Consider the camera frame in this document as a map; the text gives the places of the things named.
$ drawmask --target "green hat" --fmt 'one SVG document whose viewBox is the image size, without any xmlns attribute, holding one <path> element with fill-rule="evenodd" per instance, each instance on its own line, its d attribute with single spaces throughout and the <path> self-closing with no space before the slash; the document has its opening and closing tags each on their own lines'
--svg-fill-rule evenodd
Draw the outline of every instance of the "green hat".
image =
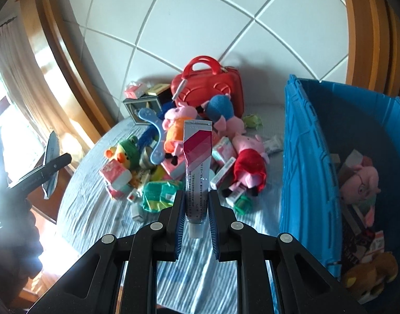
<svg viewBox="0 0 400 314">
<path fill-rule="evenodd" d="M 136 143 L 138 142 L 138 138 L 136 136 L 132 136 L 128 139 L 119 142 L 127 154 L 127 157 L 131 161 L 130 170 L 133 170 L 138 167 L 140 160 L 140 152 Z"/>
</svg>

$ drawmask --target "brown teddy bear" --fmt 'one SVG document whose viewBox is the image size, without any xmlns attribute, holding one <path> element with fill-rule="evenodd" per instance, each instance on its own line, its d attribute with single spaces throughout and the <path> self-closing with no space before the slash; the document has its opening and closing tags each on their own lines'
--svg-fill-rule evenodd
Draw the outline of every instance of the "brown teddy bear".
<svg viewBox="0 0 400 314">
<path fill-rule="evenodd" d="M 369 263 L 361 263 L 348 270 L 341 277 L 341 283 L 356 300 L 360 300 L 367 292 L 378 296 L 383 292 L 385 282 L 392 282 L 397 275 L 398 263 L 388 251 L 376 255 Z"/>
</svg>

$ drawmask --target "red box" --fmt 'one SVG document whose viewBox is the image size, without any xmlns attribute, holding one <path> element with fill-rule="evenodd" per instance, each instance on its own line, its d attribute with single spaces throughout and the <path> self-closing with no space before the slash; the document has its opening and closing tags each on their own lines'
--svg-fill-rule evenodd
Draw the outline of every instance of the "red box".
<svg viewBox="0 0 400 314">
<path fill-rule="evenodd" d="M 197 63 L 208 65 L 209 69 L 194 71 Z M 231 101 L 235 115 L 239 118 L 243 115 L 243 91 L 240 75 L 233 67 L 222 67 L 214 58 L 206 55 L 197 56 L 184 68 L 182 74 L 178 74 L 171 83 L 172 95 L 178 89 L 181 81 L 187 80 L 184 89 L 176 98 L 176 102 L 184 101 L 190 106 L 200 106 L 217 94 L 231 95 Z"/>
</svg>

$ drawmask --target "plastic storage box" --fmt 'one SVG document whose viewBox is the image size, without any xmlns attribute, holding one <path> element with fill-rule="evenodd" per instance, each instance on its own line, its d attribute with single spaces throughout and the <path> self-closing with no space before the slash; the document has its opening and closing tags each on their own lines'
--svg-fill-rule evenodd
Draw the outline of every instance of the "plastic storage box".
<svg viewBox="0 0 400 314">
<path fill-rule="evenodd" d="M 365 306 L 379 309 L 400 292 L 400 98 L 291 76 L 285 88 L 280 232 L 293 234 L 334 276 L 341 272 L 342 225 L 330 153 L 357 149 L 379 172 L 375 228 L 399 265 L 396 280 Z"/>
</svg>

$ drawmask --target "yellow duck plush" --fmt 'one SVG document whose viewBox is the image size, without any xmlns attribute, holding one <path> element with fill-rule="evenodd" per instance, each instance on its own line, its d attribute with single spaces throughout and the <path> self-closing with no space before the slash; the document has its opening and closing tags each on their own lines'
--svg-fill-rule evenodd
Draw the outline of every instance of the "yellow duck plush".
<svg viewBox="0 0 400 314">
<path fill-rule="evenodd" d="M 116 147 L 110 147 L 105 151 L 105 157 L 109 160 L 116 159 L 128 170 L 137 169 L 140 160 L 140 152 L 136 147 L 137 142 L 136 136 L 120 141 Z"/>
</svg>

